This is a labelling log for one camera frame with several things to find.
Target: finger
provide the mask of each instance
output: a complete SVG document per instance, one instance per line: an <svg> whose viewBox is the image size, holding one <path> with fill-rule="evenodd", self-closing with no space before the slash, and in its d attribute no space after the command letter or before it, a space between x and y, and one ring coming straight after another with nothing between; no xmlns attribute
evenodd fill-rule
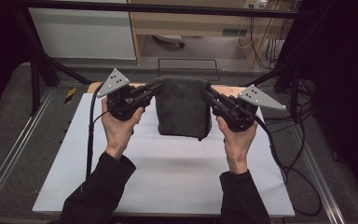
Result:
<svg viewBox="0 0 358 224"><path fill-rule="evenodd" d="M217 116L216 120L217 120L217 124L219 125L220 131L222 131L222 133L226 134L226 132L229 130L226 121L220 116Z"/></svg>
<svg viewBox="0 0 358 224"><path fill-rule="evenodd" d="M101 104L103 106L103 112L107 111L108 108L107 108L107 98L106 97L101 100Z"/></svg>
<svg viewBox="0 0 358 224"><path fill-rule="evenodd" d="M252 126L250 126L250 127L246 130L246 132L247 132L247 133L254 133L254 134L255 134L255 132L256 132L256 130L257 130L257 125L258 125L257 121L254 121L254 123L252 124Z"/></svg>
<svg viewBox="0 0 358 224"><path fill-rule="evenodd" d="M144 113L143 107L139 107L138 109L136 109L135 113L133 113L132 118L131 118L132 122L134 124L139 123L139 120L141 120L143 113Z"/></svg>

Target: soft black object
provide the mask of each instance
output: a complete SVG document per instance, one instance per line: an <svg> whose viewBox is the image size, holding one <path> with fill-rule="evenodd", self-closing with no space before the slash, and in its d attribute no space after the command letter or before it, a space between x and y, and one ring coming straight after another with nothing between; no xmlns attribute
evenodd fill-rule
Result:
<svg viewBox="0 0 358 224"><path fill-rule="evenodd" d="M211 108L202 99L207 81L188 77L160 77L156 94L158 132L162 135L195 137L201 140L211 130Z"/></svg>

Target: tape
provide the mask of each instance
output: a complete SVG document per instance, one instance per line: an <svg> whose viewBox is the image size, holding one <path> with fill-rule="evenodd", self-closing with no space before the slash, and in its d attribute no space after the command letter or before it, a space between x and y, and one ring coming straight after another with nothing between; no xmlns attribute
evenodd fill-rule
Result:
<svg viewBox="0 0 358 224"><path fill-rule="evenodd" d="M71 90L69 90L63 103L69 105L71 103L72 97L74 97L75 92L76 88L72 88Z"/></svg>

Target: power cord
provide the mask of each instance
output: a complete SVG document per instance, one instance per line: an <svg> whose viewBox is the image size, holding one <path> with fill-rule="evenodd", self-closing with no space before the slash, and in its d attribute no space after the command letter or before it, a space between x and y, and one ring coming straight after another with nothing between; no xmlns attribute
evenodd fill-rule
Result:
<svg viewBox="0 0 358 224"><path fill-rule="evenodd" d="M259 118L258 116L255 116L255 120L257 121L258 125L266 132L266 134L268 136L269 148L271 150L272 158L275 160L275 163L278 165L279 169L281 170L283 182L284 182L284 184L286 184L287 183L287 173L284 171L284 167L278 158L278 154L277 154L277 151L276 151L276 148L274 145L274 141L272 139L272 135L269 132L269 130L267 129L266 124L263 122L263 120L261 120L261 118Z"/></svg>
<svg viewBox="0 0 358 224"><path fill-rule="evenodd" d="M248 45L246 45L245 47L243 47L243 46L241 45L241 43L240 43L240 33L241 33L241 31L242 31L242 24L243 24L243 21L244 21L244 20L245 20L245 18L242 17L242 21L241 21L241 25L240 25L240 30L239 30L238 33L237 33L237 45L238 45L238 47L239 47L240 49L247 49L247 48L249 48L249 46L251 46L252 42L254 41L254 40L251 40L251 42L250 42Z"/></svg>
<svg viewBox="0 0 358 224"><path fill-rule="evenodd" d="M95 121L99 119L101 116L99 116L96 120L94 120L94 106L95 106L95 99L97 98L97 92L100 91L101 87L103 86L103 83L97 87L95 92L92 94L91 99L91 106L89 109L89 141L87 146L87 168L86 168L86 179L89 178L91 174L91 165L92 165L92 154L93 154L93 142L94 142L94 125Z"/></svg>
<svg viewBox="0 0 358 224"><path fill-rule="evenodd" d="M297 152L296 154L296 157L293 159L293 161L290 163L289 166L282 166L280 167L281 171L283 171L285 173L285 179L284 179L284 183L285 185L288 184L288 175L290 172L294 172L296 174L298 174L302 179L304 179L308 185L310 185L310 187L313 189L313 191L315 192L316 194L316 197L317 197L317 200L318 200L318 207L316 209L315 212L305 212L305 211L301 211L300 209L298 209L297 207L293 206L295 211L297 211L299 214L301 215L304 215L304 216L308 216L308 217L314 217L314 216L317 216L321 211L322 211L322 199L321 199L321 195L319 194L318 190L316 189L316 187L313 185L313 183L304 175L302 174L300 171L298 171L296 168L294 168L294 165L297 163L299 157L301 156L302 152L304 151L304 146L305 146L305 128L304 128L304 119L303 119L303 116L306 115L306 118L308 118L313 110L313 106L311 107L308 107L306 109L304 109L304 107L306 105L308 105L310 102L306 102L305 104L303 104L301 107L300 107L300 112L298 114L299 118L299 125L300 125L300 129L302 131L302 139L301 139L301 146L300 146L300 150ZM280 117L280 118L265 118L265 120L274 120L275 123L278 123L278 122L281 122L281 121L288 121L292 119L291 117ZM265 131L266 133L268 133L268 138L271 136L271 133L269 133L269 130L267 129L266 125L263 123L263 125L260 125ZM278 160L278 156L276 155L276 152L273 154L273 157L274 157L274 160Z"/></svg>

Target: black stand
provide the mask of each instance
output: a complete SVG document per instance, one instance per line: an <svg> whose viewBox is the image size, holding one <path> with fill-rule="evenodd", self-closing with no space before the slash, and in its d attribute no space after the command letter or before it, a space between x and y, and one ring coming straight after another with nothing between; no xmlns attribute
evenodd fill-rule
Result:
<svg viewBox="0 0 358 224"><path fill-rule="evenodd" d="M34 26L31 26L32 19L27 7L16 6L11 3L8 13L12 14L14 19L13 23L18 32L22 32L27 36L27 41L29 42L29 48L27 50L33 58L33 60L31 60L33 90L33 108L31 115L34 115L40 106L39 75L42 76L46 84L50 87L56 87L60 82L54 68L83 84L91 84L93 82L70 70L63 64L58 63L46 54L37 36L36 29Z"/></svg>

